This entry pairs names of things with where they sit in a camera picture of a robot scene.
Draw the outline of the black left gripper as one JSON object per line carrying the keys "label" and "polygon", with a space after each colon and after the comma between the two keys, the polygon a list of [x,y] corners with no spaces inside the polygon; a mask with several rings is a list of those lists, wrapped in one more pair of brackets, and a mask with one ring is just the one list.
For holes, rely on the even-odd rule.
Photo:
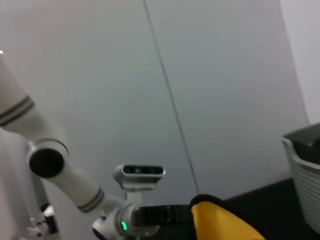
{"label": "black left gripper", "polygon": [[136,210],[136,227],[191,223],[191,209],[190,204],[143,206]]}

